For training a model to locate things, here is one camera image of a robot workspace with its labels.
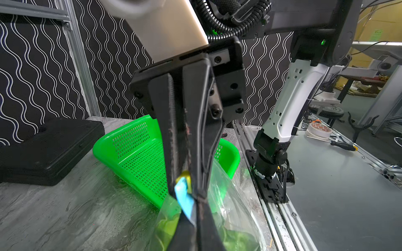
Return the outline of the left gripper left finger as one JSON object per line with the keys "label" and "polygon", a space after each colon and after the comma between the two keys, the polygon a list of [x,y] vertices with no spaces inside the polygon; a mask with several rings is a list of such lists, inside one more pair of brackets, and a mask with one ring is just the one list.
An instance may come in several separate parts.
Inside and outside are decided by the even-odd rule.
{"label": "left gripper left finger", "polygon": [[201,250],[201,85],[154,77],[149,94],[162,134],[169,194],[182,208],[170,251]]}

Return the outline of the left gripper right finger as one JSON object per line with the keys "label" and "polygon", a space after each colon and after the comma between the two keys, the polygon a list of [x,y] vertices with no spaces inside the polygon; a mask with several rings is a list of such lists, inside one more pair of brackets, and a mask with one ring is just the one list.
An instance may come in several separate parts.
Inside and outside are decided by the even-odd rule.
{"label": "left gripper right finger", "polygon": [[213,124],[213,134],[204,138],[209,114],[209,88],[213,73],[208,57],[200,58],[183,68],[183,107],[185,111],[188,170],[191,175],[192,197],[195,199],[195,240],[198,251],[223,251],[225,247],[216,228],[208,203],[213,151],[218,143],[222,122]]}

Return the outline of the green plastic basket tray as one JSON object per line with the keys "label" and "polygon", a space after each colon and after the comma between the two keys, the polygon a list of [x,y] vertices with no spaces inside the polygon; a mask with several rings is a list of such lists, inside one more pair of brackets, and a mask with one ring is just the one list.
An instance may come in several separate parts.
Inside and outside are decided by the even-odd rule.
{"label": "green plastic basket tray", "polygon": [[150,115],[101,137],[94,156],[156,208],[168,195],[162,136]]}

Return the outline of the clear zip-top bag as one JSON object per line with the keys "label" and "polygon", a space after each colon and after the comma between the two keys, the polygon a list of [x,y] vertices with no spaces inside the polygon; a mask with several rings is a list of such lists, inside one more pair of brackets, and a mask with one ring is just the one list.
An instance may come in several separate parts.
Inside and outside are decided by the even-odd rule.
{"label": "clear zip-top bag", "polygon": [[[261,251],[267,246],[252,212],[232,180],[214,160],[208,188],[208,203],[215,226],[228,251]],[[181,207],[168,195],[160,209],[148,251],[166,251],[179,222]]]}

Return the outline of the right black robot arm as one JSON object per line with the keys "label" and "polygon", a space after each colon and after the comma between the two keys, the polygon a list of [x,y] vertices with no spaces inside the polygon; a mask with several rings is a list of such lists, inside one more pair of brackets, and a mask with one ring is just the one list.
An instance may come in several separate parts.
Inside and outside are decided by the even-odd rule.
{"label": "right black robot arm", "polygon": [[308,99],[332,66],[347,55],[357,28],[361,1],[275,1],[272,32],[291,31],[291,61],[273,111],[253,146],[254,182],[265,202],[284,204],[291,169],[287,149],[302,121]]}

